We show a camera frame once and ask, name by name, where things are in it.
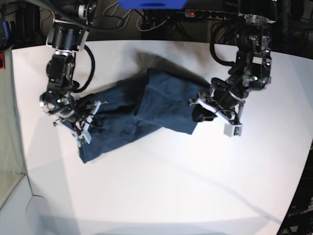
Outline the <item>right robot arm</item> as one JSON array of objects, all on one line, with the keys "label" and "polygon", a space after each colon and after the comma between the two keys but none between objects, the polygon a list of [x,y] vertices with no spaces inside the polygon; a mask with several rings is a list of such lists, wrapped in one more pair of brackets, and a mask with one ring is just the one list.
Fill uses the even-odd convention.
[{"label": "right robot arm", "polygon": [[[87,97],[74,97],[83,92],[93,79],[95,58],[86,40],[97,7],[96,0],[50,0],[54,19],[46,44],[54,49],[54,54],[46,66],[48,84],[46,92],[40,96],[40,108],[49,116],[56,116],[54,125],[69,122],[76,144],[91,143],[92,129],[101,129],[102,123],[97,112],[108,102]],[[91,60],[91,71],[83,86],[73,80],[76,54],[85,50]]]}]

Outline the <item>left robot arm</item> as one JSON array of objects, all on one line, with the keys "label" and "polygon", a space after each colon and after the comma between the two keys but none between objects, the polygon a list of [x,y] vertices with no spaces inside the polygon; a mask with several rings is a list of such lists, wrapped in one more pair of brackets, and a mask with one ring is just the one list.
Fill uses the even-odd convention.
[{"label": "left robot arm", "polygon": [[271,24],[277,21],[275,0],[240,0],[238,2],[238,26],[235,42],[238,47],[234,62],[220,59],[215,52],[215,40],[223,25],[217,26],[210,40],[210,53],[219,64],[230,67],[225,81],[212,78],[208,90],[198,92],[189,100],[194,106],[195,122],[224,123],[224,134],[239,137],[243,126],[240,117],[250,92],[262,91],[271,83]]}]

